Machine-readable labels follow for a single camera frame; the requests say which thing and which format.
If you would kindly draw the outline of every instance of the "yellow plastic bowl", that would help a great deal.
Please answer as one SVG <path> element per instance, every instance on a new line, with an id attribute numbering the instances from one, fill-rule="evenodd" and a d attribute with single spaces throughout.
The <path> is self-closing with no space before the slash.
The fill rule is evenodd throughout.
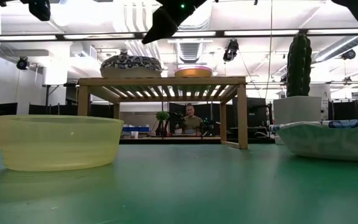
<path id="1" fill-rule="evenodd" d="M 0 149 L 11 170 L 103 166 L 117 154 L 124 122 L 87 116 L 0 116 Z"/>

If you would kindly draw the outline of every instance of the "green floor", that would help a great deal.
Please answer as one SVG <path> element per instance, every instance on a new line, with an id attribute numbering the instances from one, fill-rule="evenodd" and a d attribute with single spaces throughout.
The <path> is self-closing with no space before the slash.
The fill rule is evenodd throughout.
<path id="1" fill-rule="evenodd" d="M 276 145 L 124 145 L 114 165 L 46 173 L 0 158 L 1 223 L 358 224 L 358 162 Z"/>

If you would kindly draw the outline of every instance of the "man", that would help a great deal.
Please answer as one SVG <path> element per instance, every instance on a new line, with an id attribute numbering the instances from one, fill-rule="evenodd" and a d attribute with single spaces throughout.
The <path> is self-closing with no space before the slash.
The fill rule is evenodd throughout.
<path id="1" fill-rule="evenodd" d="M 195 130 L 200 129 L 200 124 L 203 120 L 194 115 L 194 106 L 191 103 L 186 105 L 186 115 L 185 116 L 185 130 Z"/>

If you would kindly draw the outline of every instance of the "cactus plant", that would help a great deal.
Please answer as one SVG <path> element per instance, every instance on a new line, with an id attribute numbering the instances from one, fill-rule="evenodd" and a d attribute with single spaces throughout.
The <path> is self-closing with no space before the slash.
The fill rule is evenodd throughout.
<path id="1" fill-rule="evenodd" d="M 304 34 L 293 38 L 288 53 L 287 97 L 308 96 L 311 73 L 310 39 Z"/>

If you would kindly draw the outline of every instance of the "shelf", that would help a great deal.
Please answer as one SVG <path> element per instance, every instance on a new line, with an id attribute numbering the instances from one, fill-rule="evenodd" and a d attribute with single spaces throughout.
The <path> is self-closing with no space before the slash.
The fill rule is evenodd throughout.
<path id="1" fill-rule="evenodd" d="M 245 77 L 81 78 L 78 84 L 80 85 L 78 93 L 78 115 L 80 116 L 89 115 L 90 95 L 114 103 L 114 118 L 116 119 L 119 119 L 121 102 L 220 101 L 221 142 L 239 149 L 248 148 Z M 226 103 L 236 95 L 238 97 L 237 113 L 241 114 L 237 116 L 239 142 L 230 143 L 226 139 Z"/>
<path id="2" fill-rule="evenodd" d="M 81 78 L 80 86 L 111 103 L 156 101 L 224 101 L 237 94 L 245 77 Z"/>

